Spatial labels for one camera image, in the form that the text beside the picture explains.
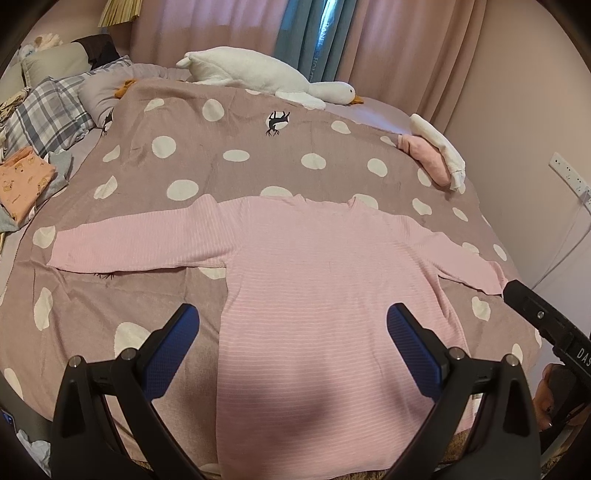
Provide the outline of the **right hand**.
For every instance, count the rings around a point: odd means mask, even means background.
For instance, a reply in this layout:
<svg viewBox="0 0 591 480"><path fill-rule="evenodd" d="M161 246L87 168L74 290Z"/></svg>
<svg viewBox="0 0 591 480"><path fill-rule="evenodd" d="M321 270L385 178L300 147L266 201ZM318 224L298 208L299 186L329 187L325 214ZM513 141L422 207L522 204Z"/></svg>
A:
<svg viewBox="0 0 591 480"><path fill-rule="evenodd" d="M552 427L552 415L554 410L554 395L549 386L549 380L554 370L561 370L562 364L548 364L542 373L542 378L537 386L533 398L533 406L537 425L540 432Z"/></svg>

